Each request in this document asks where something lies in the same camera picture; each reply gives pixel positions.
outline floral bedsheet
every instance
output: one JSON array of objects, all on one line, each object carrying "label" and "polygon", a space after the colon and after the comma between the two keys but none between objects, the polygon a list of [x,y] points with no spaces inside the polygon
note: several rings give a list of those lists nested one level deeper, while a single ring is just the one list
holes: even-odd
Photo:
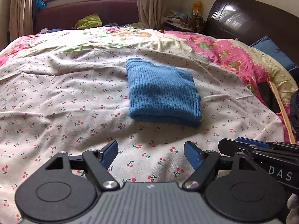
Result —
[{"label": "floral bedsheet", "polygon": [[[132,57],[188,70],[204,123],[192,128],[130,119],[125,63]],[[193,172],[183,153],[186,141],[216,151],[222,138],[284,141],[282,120],[252,88],[176,35],[93,28],[25,36],[2,51],[0,62],[2,224],[22,220],[16,189],[61,150],[80,155],[117,140],[108,171],[120,183],[181,184]]]}]

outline curtain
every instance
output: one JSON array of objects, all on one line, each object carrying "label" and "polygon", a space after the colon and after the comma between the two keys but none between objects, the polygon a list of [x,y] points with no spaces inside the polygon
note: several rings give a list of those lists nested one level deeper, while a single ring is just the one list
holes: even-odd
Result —
[{"label": "curtain", "polygon": [[139,20],[148,29],[159,29],[167,0],[137,0]]},{"label": "curtain", "polygon": [[11,0],[9,32],[11,41],[33,34],[32,0]]}]

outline bedsheet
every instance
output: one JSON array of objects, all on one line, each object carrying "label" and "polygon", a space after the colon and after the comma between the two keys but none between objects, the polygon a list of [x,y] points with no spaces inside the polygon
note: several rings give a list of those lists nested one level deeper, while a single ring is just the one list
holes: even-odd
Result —
[{"label": "bedsheet", "polygon": [[[201,95],[204,123],[192,128],[130,119],[125,63],[132,57],[188,70]],[[281,118],[234,71],[176,35],[93,28],[25,36],[0,61],[2,224],[22,220],[16,189],[61,150],[80,155],[117,140],[118,156],[108,171],[120,183],[181,184],[193,172],[183,153],[186,141],[216,151],[222,138],[284,141]]]},{"label": "bedsheet", "polygon": [[262,51],[237,40],[217,40],[196,33],[176,31],[166,33],[185,39],[194,51],[205,54],[214,64],[235,72],[263,103],[257,83],[268,82],[281,109],[277,115],[283,121],[285,142],[296,143],[289,116],[290,99],[298,87],[292,76],[279,62]]}]

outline blue knitted sweater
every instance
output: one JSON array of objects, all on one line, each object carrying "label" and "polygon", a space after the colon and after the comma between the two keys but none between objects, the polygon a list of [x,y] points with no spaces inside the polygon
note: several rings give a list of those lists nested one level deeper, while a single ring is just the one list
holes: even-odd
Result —
[{"label": "blue knitted sweater", "polygon": [[139,58],[128,59],[126,69],[132,119],[200,125],[200,96],[188,71]]}]

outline wooden headboard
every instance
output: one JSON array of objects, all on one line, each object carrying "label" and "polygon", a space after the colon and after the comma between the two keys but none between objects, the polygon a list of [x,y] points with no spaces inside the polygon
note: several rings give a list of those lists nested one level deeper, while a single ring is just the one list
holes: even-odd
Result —
[{"label": "wooden headboard", "polygon": [[139,22],[136,0],[91,0],[45,8],[36,15],[35,31],[71,29],[78,20],[97,13],[103,24]]},{"label": "wooden headboard", "polygon": [[299,65],[299,18],[255,0],[216,0],[204,34],[251,45],[266,35]]}]

